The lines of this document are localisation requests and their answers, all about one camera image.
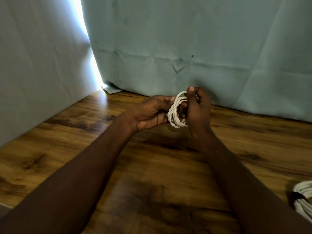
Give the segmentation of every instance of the white rope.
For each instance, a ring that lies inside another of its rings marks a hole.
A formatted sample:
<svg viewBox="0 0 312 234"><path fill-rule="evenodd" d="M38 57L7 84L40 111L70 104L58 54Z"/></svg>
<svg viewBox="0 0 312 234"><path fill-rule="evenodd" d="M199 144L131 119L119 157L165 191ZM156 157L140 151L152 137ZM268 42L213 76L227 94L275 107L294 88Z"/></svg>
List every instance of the white rope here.
<svg viewBox="0 0 312 234"><path fill-rule="evenodd" d="M312 197L312 181L300 182L294 186L294 192L302 194L307 199ZM296 199L294 208L297 213L312 223L312 205L304 199Z"/></svg>
<svg viewBox="0 0 312 234"><path fill-rule="evenodd" d="M177 117L177 106L179 106L182 102L186 101L185 96L180 97L184 93L186 93L186 91L182 91L177 95L176 99L174 100L174 103L172 104L168 112L168 121L175 128L187 127L185 119L182 119L182 121L180 121L179 118Z"/></svg>

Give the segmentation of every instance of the brown wood surface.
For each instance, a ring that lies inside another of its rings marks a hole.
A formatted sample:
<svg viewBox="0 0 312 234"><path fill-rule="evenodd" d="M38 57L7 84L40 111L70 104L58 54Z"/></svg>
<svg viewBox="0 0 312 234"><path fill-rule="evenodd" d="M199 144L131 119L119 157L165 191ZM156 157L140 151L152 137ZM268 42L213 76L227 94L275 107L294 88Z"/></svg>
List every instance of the brown wood surface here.
<svg viewBox="0 0 312 234"><path fill-rule="evenodd" d="M0 203L16 206L146 97L96 91L0 149ZM216 135L268 188L312 180L312 125L213 107ZM121 153L85 233L239 233L187 129L136 134Z"/></svg>

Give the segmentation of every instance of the forearm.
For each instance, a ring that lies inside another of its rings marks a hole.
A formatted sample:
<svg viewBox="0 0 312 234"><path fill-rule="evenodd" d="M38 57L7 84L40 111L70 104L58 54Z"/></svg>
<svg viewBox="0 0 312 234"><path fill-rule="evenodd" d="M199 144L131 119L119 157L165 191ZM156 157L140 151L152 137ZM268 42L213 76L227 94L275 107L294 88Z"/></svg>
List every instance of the forearm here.
<svg viewBox="0 0 312 234"><path fill-rule="evenodd" d="M121 115L0 221L2 233L80 233L134 130Z"/></svg>
<svg viewBox="0 0 312 234"><path fill-rule="evenodd" d="M246 233L307 233L312 226L246 169L212 133L199 144Z"/></svg>

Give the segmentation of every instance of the person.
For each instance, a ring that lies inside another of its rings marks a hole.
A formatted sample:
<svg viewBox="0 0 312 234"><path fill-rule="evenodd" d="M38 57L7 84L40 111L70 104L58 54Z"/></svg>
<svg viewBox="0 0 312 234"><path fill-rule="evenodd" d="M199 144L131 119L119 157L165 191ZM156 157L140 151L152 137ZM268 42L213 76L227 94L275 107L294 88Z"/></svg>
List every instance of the person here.
<svg viewBox="0 0 312 234"><path fill-rule="evenodd" d="M245 233L312 233L312 225L249 172L214 135L212 104L201 88L189 87L189 133L210 166ZM166 123L174 97L153 96L120 114L84 151L52 174L0 220L6 233L80 233L101 195L110 168L138 131Z"/></svg>

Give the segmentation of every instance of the bundled white cable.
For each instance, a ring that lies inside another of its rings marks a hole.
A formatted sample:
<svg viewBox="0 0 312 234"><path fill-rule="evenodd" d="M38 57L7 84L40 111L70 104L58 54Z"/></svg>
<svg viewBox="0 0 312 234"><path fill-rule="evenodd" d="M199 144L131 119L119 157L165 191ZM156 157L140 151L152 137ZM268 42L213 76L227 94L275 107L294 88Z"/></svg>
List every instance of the bundled white cable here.
<svg viewBox="0 0 312 234"><path fill-rule="evenodd" d="M312 223L312 205L307 200L312 197L312 181L298 183L292 193L296 196L294 202L296 212Z"/></svg>
<svg viewBox="0 0 312 234"><path fill-rule="evenodd" d="M179 106L182 102L186 101L185 96L180 97L184 93L186 93L186 91L182 91L177 95L177 97L174 100L174 103L172 104L168 112L168 121L175 128L187 127L185 119L182 119L182 121L180 121L179 118L177 117L177 106Z"/></svg>

